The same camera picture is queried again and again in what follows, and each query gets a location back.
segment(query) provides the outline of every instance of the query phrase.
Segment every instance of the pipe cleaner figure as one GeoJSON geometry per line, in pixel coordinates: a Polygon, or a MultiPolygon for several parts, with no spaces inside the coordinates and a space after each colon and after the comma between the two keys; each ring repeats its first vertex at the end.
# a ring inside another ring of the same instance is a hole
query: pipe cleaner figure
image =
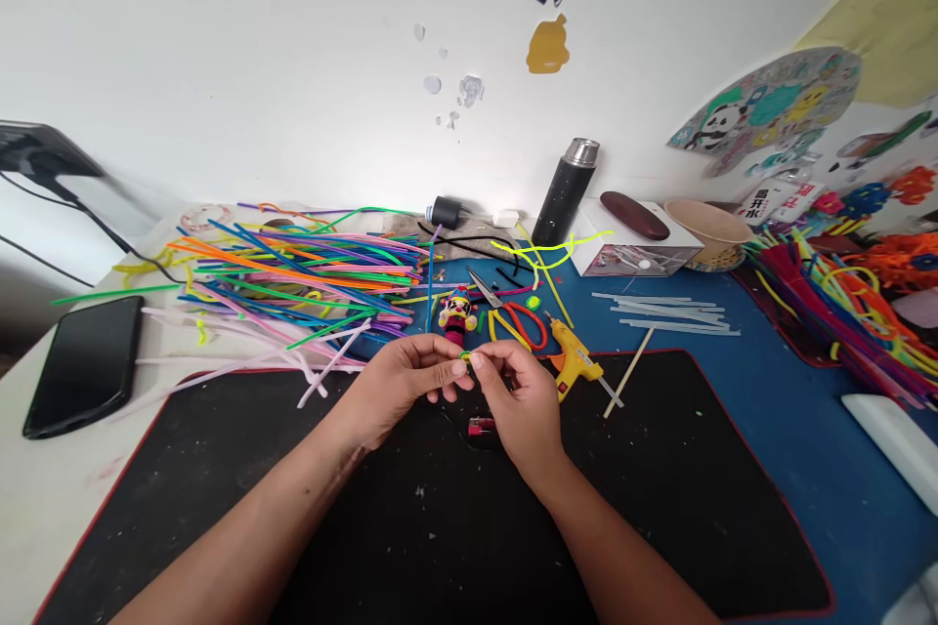
{"type": "Polygon", "coordinates": [[[469,291],[463,286],[459,286],[452,292],[440,311],[439,323],[446,330],[446,338],[462,349],[465,349],[463,341],[466,332],[473,332],[478,324],[476,317],[470,314],[471,311],[469,291]]]}

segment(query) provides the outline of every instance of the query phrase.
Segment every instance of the black phone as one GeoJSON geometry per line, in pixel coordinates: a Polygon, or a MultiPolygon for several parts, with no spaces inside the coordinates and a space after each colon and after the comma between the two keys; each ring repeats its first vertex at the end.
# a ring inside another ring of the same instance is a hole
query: black phone
{"type": "Polygon", "coordinates": [[[60,321],[22,434],[64,435],[107,417],[133,393],[143,296],[70,312],[60,321]]]}

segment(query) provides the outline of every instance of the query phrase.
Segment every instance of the yellow glue gun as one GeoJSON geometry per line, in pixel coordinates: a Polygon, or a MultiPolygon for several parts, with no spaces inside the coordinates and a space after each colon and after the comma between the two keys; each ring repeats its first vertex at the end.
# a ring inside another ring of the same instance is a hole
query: yellow glue gun
{"type": "MultiPolygon", "coordinates": [[[[550,331],[563,350],[562,354],[549,357],[554,368],[560,371],[557,377],[557,396],[560,402],[564,401],[571,386],[580,376],[584,376],[587,381],[599,381],[609,389],[609,384],[603,378],[603,367],[589,358],[589,350],[583,346],[570,327],[550,312],[547,316],[550,318],[550,331]]],[[[608,393],[615,395],[612,389],[609,389],[608,393]]]]}

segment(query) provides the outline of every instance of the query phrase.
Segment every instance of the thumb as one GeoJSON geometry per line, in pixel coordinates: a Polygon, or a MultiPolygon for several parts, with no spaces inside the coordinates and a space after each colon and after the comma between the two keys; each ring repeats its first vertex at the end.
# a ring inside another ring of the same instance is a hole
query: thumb
{"type": "Polygon", "coordinates": [[[482,392],[486,395],[489,405],[493,402],[502,402],[509,396],[508,389],[505,388],[504,381],[498,374],[498,369],[484,354],[472,352],[469,357],[472,362],[472,370],[476,372],[476,378],[479,379],[479,385],[482,386],[482,392]]]}
{"type": "Polygon", "coordinates": [[[462,378],[469,369],[466,362],[462,359],[452,359],[441,361],[435,366],[428,366],[425,369],[414,369],[410,374],[410,387],[413,391],[422,396],[437,388],[442,388],[462,378]]]}

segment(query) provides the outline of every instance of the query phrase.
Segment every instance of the white paper circle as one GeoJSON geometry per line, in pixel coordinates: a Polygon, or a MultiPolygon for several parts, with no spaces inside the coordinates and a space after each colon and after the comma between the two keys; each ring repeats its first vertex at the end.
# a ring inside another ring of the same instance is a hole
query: white paper circle
{"type": "Polygon", "coordinates": [[[431,95],[436,95],[443,88],[443,81],[437,76],[427,76],[423,79],[423,87],[426,88],[427,92],[431,95]]]}

